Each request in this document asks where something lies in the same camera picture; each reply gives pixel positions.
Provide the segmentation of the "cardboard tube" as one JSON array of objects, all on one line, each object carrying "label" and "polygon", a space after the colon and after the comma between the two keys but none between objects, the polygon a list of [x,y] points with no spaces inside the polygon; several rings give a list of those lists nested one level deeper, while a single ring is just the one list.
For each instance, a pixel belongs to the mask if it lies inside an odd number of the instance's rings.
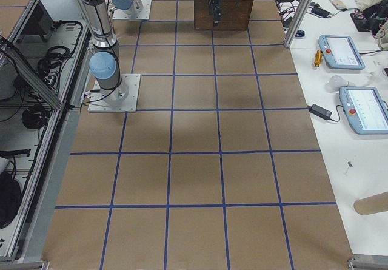
[{"label": "cardboard tube", "polygon": [[383,192],[373,196],[359,199],[354,202],[354,210],[360,215],[371,215],[381,212],[387,212],[388,192]]}]

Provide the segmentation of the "white light bulb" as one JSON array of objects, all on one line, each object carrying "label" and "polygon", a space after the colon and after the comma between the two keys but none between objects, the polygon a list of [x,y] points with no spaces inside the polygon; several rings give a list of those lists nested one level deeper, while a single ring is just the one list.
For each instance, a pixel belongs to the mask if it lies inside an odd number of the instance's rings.
[{"label": "white light bulb", "polygon": [[352,83],[342,76],[334,75],[332,76],[328,83],[326,84],[326,88],[329,92],[339,92],[342,87],[349,87]]}]

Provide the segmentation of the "gold metal cylinder tool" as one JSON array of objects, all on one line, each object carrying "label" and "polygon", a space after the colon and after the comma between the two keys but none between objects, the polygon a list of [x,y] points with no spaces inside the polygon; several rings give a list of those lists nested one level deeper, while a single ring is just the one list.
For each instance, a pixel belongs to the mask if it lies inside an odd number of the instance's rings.
[{"label": "gold metal cylinder tool", "polygon": [[317,50],[316,54],[315,54],[315,58],[314,58],[314,63],[313,65],[315,67],[319,67],[321,65],[321,61],[322,61],[322,51],[321,50]]}]

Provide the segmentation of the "blue teach pendant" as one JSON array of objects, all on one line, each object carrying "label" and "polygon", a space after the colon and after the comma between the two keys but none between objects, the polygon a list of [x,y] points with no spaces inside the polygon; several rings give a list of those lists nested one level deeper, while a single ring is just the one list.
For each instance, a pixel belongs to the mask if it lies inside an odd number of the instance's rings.
[{"label": "blue teach pendant", "polygon": [[341,87],[339,98],[353,131],[387,135],[387,109],[375,87]]},{"label": "blue teach pendant", "polygon": [[349,36],[321,35],[318,45],[331,69],[362,70],[365,64]]}]

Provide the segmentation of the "upper blue teach pendant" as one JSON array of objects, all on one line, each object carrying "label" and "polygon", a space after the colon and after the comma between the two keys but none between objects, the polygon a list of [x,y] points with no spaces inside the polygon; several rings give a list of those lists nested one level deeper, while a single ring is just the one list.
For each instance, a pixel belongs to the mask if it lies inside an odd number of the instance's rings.
[{"label": "upper blue teach pendant", "polygon": [[331,69],[362,70],[365,64],[349,36],[321,35],[318,45]]}]

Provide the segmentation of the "black power adapter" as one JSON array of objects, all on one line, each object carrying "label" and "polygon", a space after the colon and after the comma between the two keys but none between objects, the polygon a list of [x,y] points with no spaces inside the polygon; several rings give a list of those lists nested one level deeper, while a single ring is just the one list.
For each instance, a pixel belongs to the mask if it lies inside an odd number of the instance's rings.
[{"label": "black power adapter", "polygon": [[332,112],[317,104],[312,104],[311,106],[307,106],[307,108],[310,113],[320,117],[321,119],[329,120],[331,118]]}]

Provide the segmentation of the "dark wooden drawer cabinet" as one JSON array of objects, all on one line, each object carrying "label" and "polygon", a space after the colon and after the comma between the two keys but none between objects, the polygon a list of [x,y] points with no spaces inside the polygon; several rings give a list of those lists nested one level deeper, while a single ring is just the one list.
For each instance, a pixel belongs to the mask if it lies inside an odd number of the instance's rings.
[{"label": "dark wooden drawer cabinet", "polygon": [[248,27],[253,0],[222,0],[221,20],[213,26],[213,15],[209,15],[207,0],[194,0],[194,29],[243,31]]}]

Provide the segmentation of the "small blue device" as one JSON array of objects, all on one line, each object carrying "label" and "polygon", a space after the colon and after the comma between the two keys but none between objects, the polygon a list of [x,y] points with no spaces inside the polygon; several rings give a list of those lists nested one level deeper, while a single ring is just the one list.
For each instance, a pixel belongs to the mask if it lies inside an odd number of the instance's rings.
[{"label": "small blue device", "polygon": [[296,37],[296,38],[303,38],[303,37],[305,37],[305,31],[303,31],[303,30],[298,30],[298,31],[296,32],[296,34],[295,34],[295,37]]}]

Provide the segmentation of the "aluminium frame post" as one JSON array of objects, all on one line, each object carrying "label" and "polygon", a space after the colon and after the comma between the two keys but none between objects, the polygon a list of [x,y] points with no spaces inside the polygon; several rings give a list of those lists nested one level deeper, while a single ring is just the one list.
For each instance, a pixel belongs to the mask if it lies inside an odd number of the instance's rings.
[{"label": "aluminium frame post", "polygon": [[303,21],[305,14],[307,13],[307,9],[309,8],[311,2],[312,0],[300,0],[293,20],[284,38],[285,47],[289,48],[291,46],[292,41],[295,39],[296,33]]}]

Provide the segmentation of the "lower blue teach pendant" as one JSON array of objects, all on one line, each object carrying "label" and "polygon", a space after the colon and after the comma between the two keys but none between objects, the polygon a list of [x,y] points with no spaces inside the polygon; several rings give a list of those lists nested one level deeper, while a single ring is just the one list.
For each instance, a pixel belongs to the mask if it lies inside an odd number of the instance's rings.
[{"label": "lower blue teach pendant", "polygon": [[387,135],[387,109],[375,87],[341,87],[339,98],[353,131]]}]

